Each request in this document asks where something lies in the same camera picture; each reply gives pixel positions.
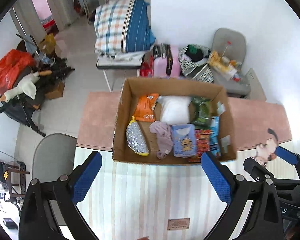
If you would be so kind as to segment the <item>person's hand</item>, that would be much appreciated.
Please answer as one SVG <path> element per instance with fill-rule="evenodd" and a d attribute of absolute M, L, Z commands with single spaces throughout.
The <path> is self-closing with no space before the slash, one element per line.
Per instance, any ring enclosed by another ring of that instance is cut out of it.
<path fill-rule="evenodd" d="M 141 237 L 141 238 L 138 238 L 137 240 L 149 240 L 149 237 Z"/>

